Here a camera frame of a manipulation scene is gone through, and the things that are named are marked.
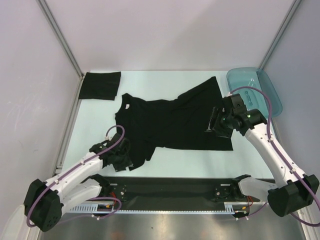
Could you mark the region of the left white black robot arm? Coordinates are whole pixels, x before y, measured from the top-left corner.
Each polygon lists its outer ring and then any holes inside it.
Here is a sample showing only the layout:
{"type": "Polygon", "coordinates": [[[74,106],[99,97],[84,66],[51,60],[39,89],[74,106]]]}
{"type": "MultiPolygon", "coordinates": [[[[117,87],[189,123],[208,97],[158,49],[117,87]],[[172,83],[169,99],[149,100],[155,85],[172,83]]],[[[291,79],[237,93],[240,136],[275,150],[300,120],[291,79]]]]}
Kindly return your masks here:
{"type": "Polygon", "coordinates": [[[110,201],[112,212],[119,211],[121,200],[113,193],[110,181],[98,172],[109,165],[116,171],[131,166],[130,146],[130,141],[117,133],[110,140],[93,145],[66,171],[46,181],[34,180],[23,202],[27,226],[47,232],[66,212],[86,201],[110,201]]]}

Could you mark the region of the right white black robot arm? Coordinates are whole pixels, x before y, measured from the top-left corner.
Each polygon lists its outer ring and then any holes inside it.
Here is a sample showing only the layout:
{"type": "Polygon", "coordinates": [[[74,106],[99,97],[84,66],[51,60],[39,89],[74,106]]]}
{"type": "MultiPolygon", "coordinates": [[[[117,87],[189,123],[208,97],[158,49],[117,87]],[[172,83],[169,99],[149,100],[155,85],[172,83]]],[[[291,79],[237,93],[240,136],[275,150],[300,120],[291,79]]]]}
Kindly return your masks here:
{"type": "Polygon", "coordinates": [[[235,200],[251,196],[267,202],[279,217],[320,202],[316,198],[318,178],[295,164],[271,134],[264,115],[258,109],[248,110],[239,94],[224,97],[222,104],[213,108],[208,130],[225,138],[239,132],[254,146],[273,176],[274,183],[249,175],[237,177],[230,188],[235,200]]]}

